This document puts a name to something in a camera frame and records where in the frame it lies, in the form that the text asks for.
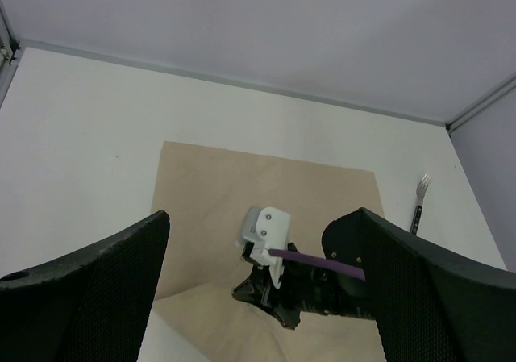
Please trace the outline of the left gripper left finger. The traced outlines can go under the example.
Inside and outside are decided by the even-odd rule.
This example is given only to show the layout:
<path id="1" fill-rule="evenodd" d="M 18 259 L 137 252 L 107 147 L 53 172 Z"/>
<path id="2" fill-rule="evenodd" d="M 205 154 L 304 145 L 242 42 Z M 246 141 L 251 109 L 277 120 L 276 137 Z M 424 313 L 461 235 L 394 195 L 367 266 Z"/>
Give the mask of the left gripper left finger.
<path id="1" fill-rule="evenodd" d="M 170 232 L 160 210 L 1 279 L 3 361 L 136 361 Z"/>

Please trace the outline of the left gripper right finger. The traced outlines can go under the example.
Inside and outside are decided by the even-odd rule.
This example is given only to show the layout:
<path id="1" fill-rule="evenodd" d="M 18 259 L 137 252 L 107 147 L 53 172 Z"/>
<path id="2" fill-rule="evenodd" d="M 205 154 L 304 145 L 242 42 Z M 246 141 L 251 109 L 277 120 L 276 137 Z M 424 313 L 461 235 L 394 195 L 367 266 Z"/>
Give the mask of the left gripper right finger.
<path id="1" fill-rule="evenodd" d="M 362 265 L 388 361 L 513 361 L 515 275 L 358 211 Z"/>

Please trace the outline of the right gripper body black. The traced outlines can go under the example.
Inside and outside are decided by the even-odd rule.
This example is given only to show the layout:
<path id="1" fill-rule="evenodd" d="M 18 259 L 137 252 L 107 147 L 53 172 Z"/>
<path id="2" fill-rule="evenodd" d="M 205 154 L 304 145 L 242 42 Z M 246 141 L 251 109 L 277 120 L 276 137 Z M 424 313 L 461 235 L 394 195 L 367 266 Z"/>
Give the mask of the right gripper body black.
<path id="1" fill-rule="evenodd" d="M 280 276 L 281 285 L 273 284 L 269 267 L 251 258 L 254 245 L 243 246 L 242 259 L 252 265 L 250 275 L 237 285 L 231 296 L 264 311 L 285 329 L 293 330 L 301 322 L 302 312 L 323 312 L 323 270 L 312 264 L 286 260 Z"/>

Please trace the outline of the beige cloth napkin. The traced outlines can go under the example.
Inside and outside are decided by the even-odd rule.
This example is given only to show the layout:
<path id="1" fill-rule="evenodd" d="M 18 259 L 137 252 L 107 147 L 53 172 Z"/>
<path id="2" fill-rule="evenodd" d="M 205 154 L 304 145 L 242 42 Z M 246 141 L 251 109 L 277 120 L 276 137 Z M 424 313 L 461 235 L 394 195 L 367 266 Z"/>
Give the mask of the beige cloth napkin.
<path id="1" fill-rule="evenodd" d="M 287 330 L 231 295 L 252 269 L 246 243 L 278 292 L 286 262 L 270 250 L 295 243 L 321 256 L 327 225 L 361 207 L 382 212 L 367 170 L 164 143 L 152 208 L 169 214 L 171 232 L 154 311 L 213 361 L 382 361 L 372 321 L 303 314 Z"/>

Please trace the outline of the silver fork black handle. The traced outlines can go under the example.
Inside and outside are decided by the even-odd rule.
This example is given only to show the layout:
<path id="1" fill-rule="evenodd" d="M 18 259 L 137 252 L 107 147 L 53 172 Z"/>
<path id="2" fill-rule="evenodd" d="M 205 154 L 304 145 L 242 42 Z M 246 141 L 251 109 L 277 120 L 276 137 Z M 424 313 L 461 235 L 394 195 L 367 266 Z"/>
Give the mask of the silver fork black handle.
<path id="1" fill-rule="evenodd" d="M 413 235 L 417 235 L 418 232 L 418 227 L 422 217 L 423 201 L 430 183 L 431 176 L 425 174 L 419 181 L 416 188 L 416 206 L 414 209 L 412 223 L 410 225 L 410 233 Z"/>

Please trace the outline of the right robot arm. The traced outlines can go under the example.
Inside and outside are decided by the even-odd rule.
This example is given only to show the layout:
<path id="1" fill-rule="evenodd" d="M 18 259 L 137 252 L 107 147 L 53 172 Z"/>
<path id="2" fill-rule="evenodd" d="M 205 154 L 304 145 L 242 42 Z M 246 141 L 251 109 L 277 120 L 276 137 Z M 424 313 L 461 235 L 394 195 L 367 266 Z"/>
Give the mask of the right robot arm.
<path id="1" fill-rule="evenodd" d="M 355 211 L 328 224 L 321 238 L 323 258 L 300 253 L 290 239 L 285 248 L 275 249 L 273 259 L 281 266 L 278 286 L 273 284 L 271 267 L 251 258 L 255 244 L 244 244 L 242 258 L 252 264 L 252 270 L 231 296 L 289 330 L 298 326 L 302 312 L 373 320 L 361 265 L 358 219 Z"/>

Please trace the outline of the right aluminium frame post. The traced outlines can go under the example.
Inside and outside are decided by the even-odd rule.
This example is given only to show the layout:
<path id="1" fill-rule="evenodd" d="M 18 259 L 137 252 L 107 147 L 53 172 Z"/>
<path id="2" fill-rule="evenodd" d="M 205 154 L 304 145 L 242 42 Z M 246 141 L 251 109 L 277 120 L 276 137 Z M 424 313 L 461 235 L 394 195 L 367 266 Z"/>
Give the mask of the right aluminium frame post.
<path id="1" fill-rule="evenodd" d="M 454 116 L 445 124 L 447 133 L 451 135 L 454 131 L 461 128 L 467 122 L 473 120 L 483 111 L 490 108 L 495 103 L 502 100 L 505 96 L 512 93 L 515 90 L 515 73 L 512 73 L 505 80 L 497 84 L 490 91 L 483 94 L 474 103 L 467 106 L 459 114 Z"/>

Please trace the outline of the aluminium frame post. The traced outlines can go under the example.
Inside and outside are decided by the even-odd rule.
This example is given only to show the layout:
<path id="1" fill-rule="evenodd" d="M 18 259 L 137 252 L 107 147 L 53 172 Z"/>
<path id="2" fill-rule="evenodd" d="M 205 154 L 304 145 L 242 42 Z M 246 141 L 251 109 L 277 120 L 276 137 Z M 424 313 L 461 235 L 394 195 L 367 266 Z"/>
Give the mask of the aluminium frame post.
<path id="1" fill-rule="evenodd" d="M 6 13 L 6 8 L 1 3 L 1 76 L 0 76 L 0 101 L 3 104 L 10 84 L 15 76 L 19 64 L 19 58 L 23 54 L 20 42 L 15 36 L 13 27 Z"/>
<path id="2" fill-rule="evenodd" d="M 490 108 L 495 103 L 502 100 L 505 96 L 512 93 L 515 90 L 515 73 L 512 73 L 505 80 L 497 84 L 490 91 L 483 94 L 474 103 L 467 106 L 459 114 L 454 116 L 445 124 L 447 133 L 451 135 L 454 131 L 461 128 L 467 122 L 473 120 L 483 111 Z"/>

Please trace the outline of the back aluminium frame bar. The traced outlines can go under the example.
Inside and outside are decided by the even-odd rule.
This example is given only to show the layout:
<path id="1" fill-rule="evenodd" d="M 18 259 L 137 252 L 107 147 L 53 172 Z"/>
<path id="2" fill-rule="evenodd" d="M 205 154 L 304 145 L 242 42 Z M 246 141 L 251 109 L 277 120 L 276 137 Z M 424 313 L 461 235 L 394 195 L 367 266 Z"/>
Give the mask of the back aluminium frame bar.
<path id="1" fill-rule="evenodd" d="M 397 113 L 397 112 L 394 112 L 391 110 L 372 108 L 372 107 L 356 104 L 353 102 L 347 102 L 347 101 L 338 100 L 338 99 L 334 99 L 334 98 L 325 98 L 320 95 L 305 94 L 305 93 L 301 93 L 301 92 L 297 92 L 297 91 L 292 91 L 289 89 L 281 89 L 281 88 L 276 88 L 276 87 L 271 87 L 271 86 L 261 85 L 261 84 L 255 84 L 255 83 L 246 82 L 246 81 L 238 81 L 235 79 L 219 77 L 219 76 L 210 75 L 210 74 L 206 74 L 206 73 L 197 73 L 197 72 L 192 72 L 192 71 L 186 71 L 183 69 L 177 69 L 177 68 L 173 68 L 173 67 L 158 65 L 158 64 L 152 64 L 152 63 L 147 63 L 147 62 L 142 62 L 142 61 L 137 61 L 137 60 L 130 60 L 130 59 L 117 57 L 117 56 L 108 56 L 108 55 L 104 55 L 104 54 L 96 53 L 96 52 L 87 52 L 87 51 L 80 50 L 80 49 L 68 48 L 68 47 L 55 45 L 55 44 L 48 44 L 48 43 L 36 41 L 36 40 L 21 39 L 21 41 L 19 42 L 19 46 L 21 48 L 34 48 L 34 49 L 39 49 L 39 50 L 44 50 L 44 51 L 49 51 L 49 52 L 60 53 L 60 54 L 64 54 L 67 56 L 76 56 L 76 57 L 85 58 L 85 59 L 89 59 L 89 60 L 97 60 L 97 61 L 106 62 L 106 63 L 110 63 L 110 64 L 117 64 L 117 65 L 127 66 L 127 67 L 131 67 L 131 68 L 144 69 L 144 70 L 153 71 L 153 72 L 157 72 L 157 73 L 165 73 L 168 75 L 173 75 L 173 76 L 178 76 L 178 77 L 191 78 L 191 79 L 199 80 L 199 81 L 206 81 L 206 82 L 210 82 L 210 83 L 228 85 L 228 86 L 238 87 L 238 88 L 242 88 L 242 89 L 250 89 L 250 90 L 259 91 L 259 92 L 268 93 L 268 94 L 277 94 L 277 95 L 281 95 L 281 96 L 285 96 L 285 97 L 289 97 L 289 98 L 297 98 L 297 99 L 301 99 L 301 100 L 318 102 L 318 103 L 327 104 L 327 105 L 331 105 L 331 106 L 348 108 L 351 110 L 358 110 L 358 111 L 367 112 L 367 113 L 371 113 L 371 114 L 378 114 L 378 115 L 388 116 L 391 118 L 413 121 L 413 122 L 417 122 L 417 123 L 424 123 L 424 124 L 437 126 L 437 127 L 446 127 L 444 121 L 439 121 L 439 120 L 434 120 L 434 119 L 425 119 L 423 117 L 414 116 L 414 115 L 410 115 L 410 114 L 401 114 L 401 113 Z"/>

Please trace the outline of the left aluminium frame post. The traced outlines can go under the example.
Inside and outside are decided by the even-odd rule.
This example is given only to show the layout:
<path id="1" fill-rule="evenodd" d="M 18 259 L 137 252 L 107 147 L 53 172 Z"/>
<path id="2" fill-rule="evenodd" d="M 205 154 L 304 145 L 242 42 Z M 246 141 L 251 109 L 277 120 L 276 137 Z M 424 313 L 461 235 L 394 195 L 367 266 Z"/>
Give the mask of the left aluminium frame post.
<path id="1" fill-rule="evenodd" d="M 0 101 L 3 104 L 10 84 L 15 76 L 19 64 L 19 58 L 23 54 L 20 42 L 15 36 L 13 27 L 6 13 L 6 8 L 1 3 L 1 76 L 0 76 Z"/>

